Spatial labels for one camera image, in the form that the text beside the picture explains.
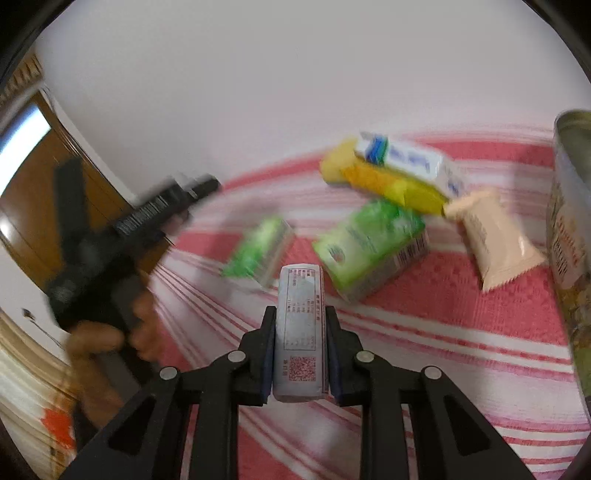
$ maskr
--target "red striped tablecloth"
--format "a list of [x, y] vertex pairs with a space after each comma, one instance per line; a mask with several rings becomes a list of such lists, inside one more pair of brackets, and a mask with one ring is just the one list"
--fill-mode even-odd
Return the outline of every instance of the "red striped tablecloth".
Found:
[[[471, 188], [495, 186], [508, 212], [545, 250], [545, 210], [553, 175], [551, 133], [454, 133], [418, 137], [459, 161]], [[152, 277], [167, 344], [164, 365], [193, 369], [238, 346], [257, 328], [277, 289], [241, 290], [220, 269], [242, 233], [280, 213], [297, 238], [283, 264], [317, 263], [312, 240], [367, 198], [330, 187], [320, 154], [276, 164], [229, 182], [196, 213]], [[482, 294], [457, 226], [426, 219], [432, 251], [363, 304], [350, 305], [326, 279], [326, 303], [364, 348], [419, 371], [438, 365], [474, 402], [539, 480], [568, 467], [590, 425], [566, 337], [538, 267]], [[331, 399], [242, 408], [241, 479], [356, 479], [361, 418]], [[407, 432], [412, 463], [412, 432]]]

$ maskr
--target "green snack box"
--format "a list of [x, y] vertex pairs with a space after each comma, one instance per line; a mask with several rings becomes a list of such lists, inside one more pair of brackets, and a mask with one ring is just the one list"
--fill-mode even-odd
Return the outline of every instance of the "green snack box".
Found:
[[222, 270], [222, 277], [239, 280], [239, 283], [255, 280], [261, 287], [268, 287], [293, 238], [293, 230], [283, 218], [274, 216], [263, 220], [234, 250]]
[[339, 294], [357, 301], [379, 289], [428, 251], [420, 216], [387, 200], [374, 200], [313, 248]]

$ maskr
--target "beige snack bag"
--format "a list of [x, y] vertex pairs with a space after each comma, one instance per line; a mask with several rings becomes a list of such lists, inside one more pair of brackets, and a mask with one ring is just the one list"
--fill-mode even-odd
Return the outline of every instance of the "beige snack bag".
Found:
[[445, 205], [443, 211], [447, 218], [464, 223], [482, 276], [482, 291], [499, 287], [545, 261], [503, 210], [493, 189], [469, 193]]

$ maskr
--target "white wall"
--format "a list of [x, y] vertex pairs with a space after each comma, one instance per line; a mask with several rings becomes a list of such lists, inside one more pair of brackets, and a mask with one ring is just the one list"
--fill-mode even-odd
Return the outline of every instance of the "white wall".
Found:
[[94, 148], [86, 141], [80, 130], [76, 128], [74, 122], [67, 116], [64, 109], [61, 107], [60, 102], [53, 96], [49, 89], [46, 89], [44, 92], [44, 97], [50, 103], [51, 107], [53, 108], [56, 117], [60, 120], [61, 124], [68, 130], [68, 133], [78, 142], [82, 150], [86, 153], [88, 158], [92, 161], [95, 167], [103, 174], [103, 176], [110, 182], [111, 185], [119, 192], [119, 194], [128, 202], [135, 203], [138, 198], [137, 195], [133, 194], [131, 190], [127, 187], [127, 185], [121, 181], [117, 175], [113, 173], [113, 171], [109, 168], [109, 166], [103, 161], [100, 155], [96, 152]]
[[29, 310], [36, 324], [58, 342], [64, 342], [67, 333], [61, 330], [47, 305], [45, 294], [31, 281], [0, 244], [0, 307], [27, 334], [53, 355], [67, 361], [66, 356], [32, 321], [22, 316], [22, 309]]
[[360, 129], [551, 128], [591, 86], [521, 0], [76, 0], [37, 43], [134, 193], [222, 180]]

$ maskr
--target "cylindrical can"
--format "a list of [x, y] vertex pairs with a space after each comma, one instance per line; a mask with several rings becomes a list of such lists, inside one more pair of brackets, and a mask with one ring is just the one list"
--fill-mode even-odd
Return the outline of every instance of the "cylindrical can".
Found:
[[591, 112], [570, 111], [557, 118], [554, 152], [548, 254], [581, 390], [591, 411]]

